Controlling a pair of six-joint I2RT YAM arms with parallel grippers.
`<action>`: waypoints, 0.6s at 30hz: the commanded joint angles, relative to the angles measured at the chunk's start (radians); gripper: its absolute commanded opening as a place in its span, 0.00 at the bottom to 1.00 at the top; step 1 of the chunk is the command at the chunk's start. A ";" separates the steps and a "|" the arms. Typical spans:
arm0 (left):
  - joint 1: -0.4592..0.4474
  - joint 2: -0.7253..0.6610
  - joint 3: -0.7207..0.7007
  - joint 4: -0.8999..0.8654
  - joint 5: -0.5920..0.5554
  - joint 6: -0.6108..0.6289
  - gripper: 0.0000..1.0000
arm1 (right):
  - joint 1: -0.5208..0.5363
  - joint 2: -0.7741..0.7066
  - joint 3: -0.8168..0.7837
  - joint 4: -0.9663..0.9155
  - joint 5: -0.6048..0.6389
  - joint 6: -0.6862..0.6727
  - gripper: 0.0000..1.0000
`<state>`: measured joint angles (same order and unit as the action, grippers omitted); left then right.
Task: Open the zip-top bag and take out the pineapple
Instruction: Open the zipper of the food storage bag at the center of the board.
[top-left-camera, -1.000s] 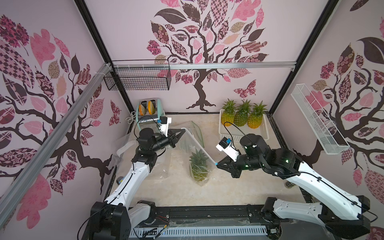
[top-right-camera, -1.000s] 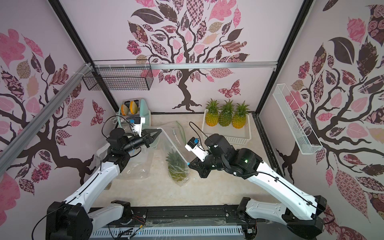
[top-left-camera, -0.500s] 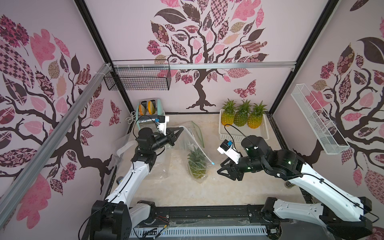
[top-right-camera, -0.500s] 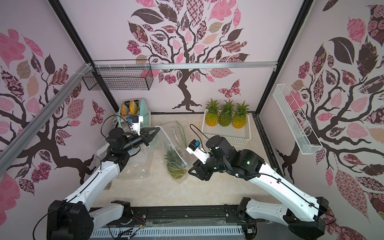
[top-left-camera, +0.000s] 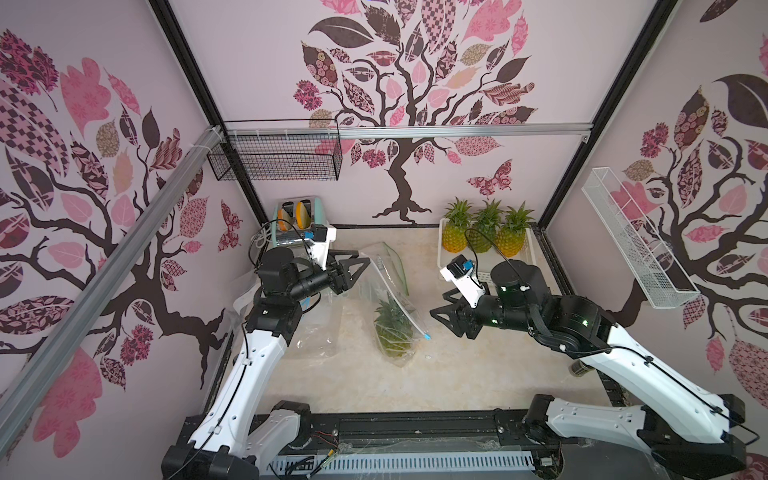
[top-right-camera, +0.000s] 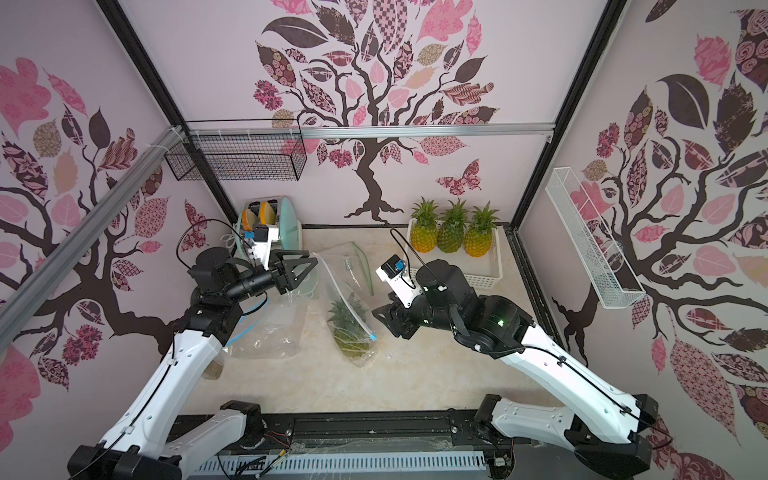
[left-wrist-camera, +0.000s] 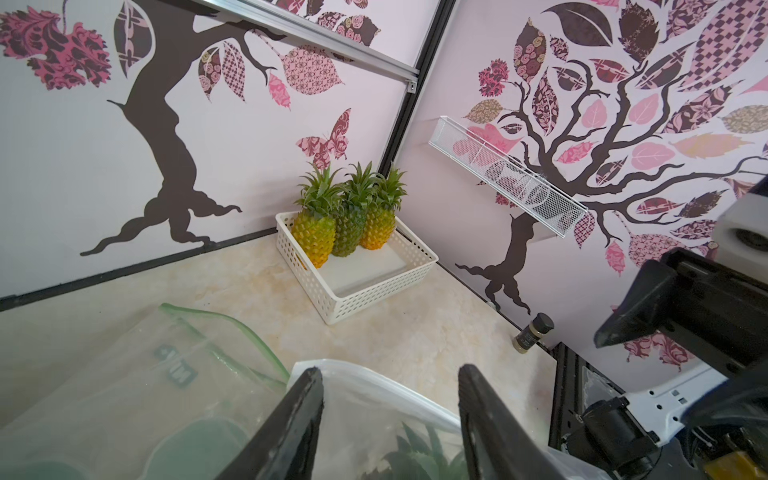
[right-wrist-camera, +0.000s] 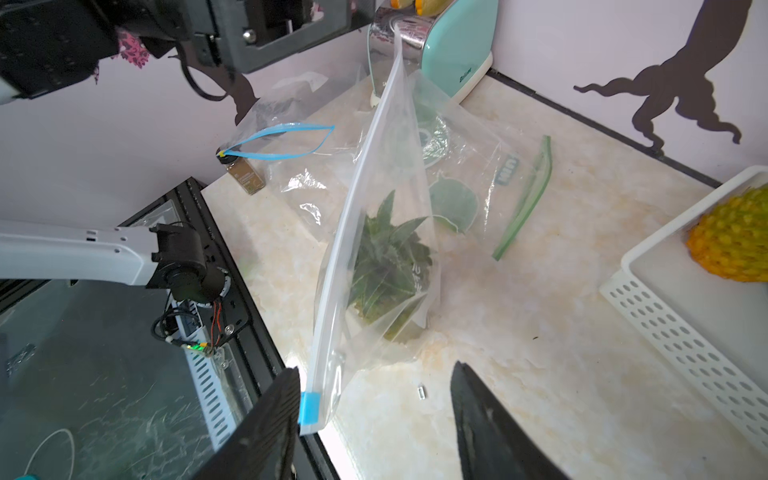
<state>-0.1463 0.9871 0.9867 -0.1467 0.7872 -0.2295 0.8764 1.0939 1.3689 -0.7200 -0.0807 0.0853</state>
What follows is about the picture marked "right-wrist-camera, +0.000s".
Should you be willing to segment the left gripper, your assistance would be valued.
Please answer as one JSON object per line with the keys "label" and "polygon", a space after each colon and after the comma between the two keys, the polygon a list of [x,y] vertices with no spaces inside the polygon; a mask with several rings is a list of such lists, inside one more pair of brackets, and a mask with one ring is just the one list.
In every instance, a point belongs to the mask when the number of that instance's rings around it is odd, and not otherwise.
{"label": "left gripper", "polygon": [[373,1],[211,1],[210,64],[252,73],[373,21]]}

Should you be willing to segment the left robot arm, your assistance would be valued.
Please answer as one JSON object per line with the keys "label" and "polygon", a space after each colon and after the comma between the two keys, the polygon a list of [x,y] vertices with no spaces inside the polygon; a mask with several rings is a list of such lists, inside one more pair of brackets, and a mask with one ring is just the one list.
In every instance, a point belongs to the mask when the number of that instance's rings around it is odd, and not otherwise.
{"label": "left robot arm", "polygon": [[[83,82],[109,57],[170,51],[186,79],[213,69],[220,98],[239,99],[247,74],[369,25],[375,9],[372,1],[5,1],[1,99]],[[232,283],[186,223],[103,230],[5,220],[1,276],[167,289],[203,305]]]}

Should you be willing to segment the blue-zip bag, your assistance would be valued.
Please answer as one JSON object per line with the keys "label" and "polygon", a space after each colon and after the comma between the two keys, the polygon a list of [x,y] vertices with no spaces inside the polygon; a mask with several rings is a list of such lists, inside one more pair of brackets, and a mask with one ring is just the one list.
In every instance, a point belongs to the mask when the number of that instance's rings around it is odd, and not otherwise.
{"label": "blue-zip bag", "polygon": [[318,239],[335,231],[365,126],[281,123],[237,134],[216,152],[226,166],[248,163]]}

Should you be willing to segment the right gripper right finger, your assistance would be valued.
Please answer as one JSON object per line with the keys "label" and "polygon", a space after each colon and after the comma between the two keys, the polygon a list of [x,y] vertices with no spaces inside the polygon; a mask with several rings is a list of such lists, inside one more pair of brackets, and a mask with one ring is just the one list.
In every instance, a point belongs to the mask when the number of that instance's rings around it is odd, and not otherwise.
{"label": "right gripper right finger", "polygon": [[450,393],[464,479],[567,477],[468,364],[455,363]]}

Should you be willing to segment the pineapple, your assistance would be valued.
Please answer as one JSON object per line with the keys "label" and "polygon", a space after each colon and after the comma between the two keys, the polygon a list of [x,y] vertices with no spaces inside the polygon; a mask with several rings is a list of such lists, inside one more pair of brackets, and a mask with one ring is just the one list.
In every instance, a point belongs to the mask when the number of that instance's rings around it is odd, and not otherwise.
{"label": "pineapple", "polygon": [[395,193],[375,216],[364,218],[348,305],[368,325],[384,322],[384,338],[403,338],[414,312],[424,302],[434,266],[432,249],[417,229],[426,218],[392,223]]}
{"label": "pineapple", "polygon": [[767,281],[767,187],[749,188],[703,215],[690,230],[692,259],[720,278]]}

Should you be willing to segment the zip bag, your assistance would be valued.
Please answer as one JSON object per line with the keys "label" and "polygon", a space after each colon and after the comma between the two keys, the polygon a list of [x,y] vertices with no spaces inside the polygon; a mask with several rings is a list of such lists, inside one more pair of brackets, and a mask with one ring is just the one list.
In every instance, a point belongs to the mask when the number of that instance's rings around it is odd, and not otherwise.
{"label": "zip bag", "polygon": [[399,29],[393,44],[321,270],[298,413],[302,435],[328,425],[356,373],[413,360],[439,302],[435,225]]}

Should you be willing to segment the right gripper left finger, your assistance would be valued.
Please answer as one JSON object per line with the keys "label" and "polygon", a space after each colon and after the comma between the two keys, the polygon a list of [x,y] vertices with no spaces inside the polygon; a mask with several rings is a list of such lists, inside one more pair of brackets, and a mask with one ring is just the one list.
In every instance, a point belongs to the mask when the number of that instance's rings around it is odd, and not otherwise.
{"label": "right gripper left finger", "polygon": [[287,368],[280,372],[192,479],[291,479],[300,398],[299,371]]}

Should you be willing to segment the green-zip bag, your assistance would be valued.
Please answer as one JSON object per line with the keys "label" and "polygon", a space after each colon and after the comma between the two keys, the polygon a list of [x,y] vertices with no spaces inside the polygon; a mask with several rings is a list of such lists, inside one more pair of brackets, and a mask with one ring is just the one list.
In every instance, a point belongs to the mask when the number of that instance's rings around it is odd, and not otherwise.
{"label": "green-zip bag", "polygon": [[483,121],[419,71],[410,81],[436,223],[501,260],[548,186],[552,138]]}

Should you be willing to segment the zip-top bag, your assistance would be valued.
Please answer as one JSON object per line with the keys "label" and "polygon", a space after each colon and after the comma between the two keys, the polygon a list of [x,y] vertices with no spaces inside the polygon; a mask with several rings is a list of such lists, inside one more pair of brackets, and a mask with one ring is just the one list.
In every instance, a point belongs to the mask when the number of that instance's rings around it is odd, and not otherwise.
{"label": "zip-top bag", "polygon": [[367,67],[352,63],[282,79],[252,105],[226,146],[245,141],[267,127],[308,120],[367,77]]}

